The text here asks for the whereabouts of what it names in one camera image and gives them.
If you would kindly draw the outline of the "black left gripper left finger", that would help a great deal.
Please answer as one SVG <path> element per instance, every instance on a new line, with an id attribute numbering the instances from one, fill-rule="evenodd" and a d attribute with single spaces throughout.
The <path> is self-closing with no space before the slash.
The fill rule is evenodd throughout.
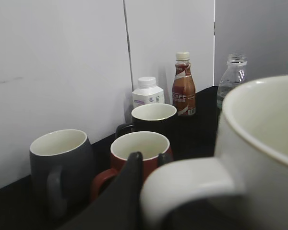
<path id="1" fill-rule="evenodd" d="M 140 221 L 142 185 L 135 179 L 111 183 L 92 204 L 61 230 L 136 230 Z"/>

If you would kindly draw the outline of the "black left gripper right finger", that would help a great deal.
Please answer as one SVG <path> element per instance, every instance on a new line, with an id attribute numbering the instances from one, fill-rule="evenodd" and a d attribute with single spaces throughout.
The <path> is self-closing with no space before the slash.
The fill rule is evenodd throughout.
<path id="1" fill-rule="evenodd" d="M 167 164 L 172 162 L 172 156 L 170 153 L 160 153 L 157 159 L 158 171 L 162 173 L 168 173 L 171 170 Z"/>

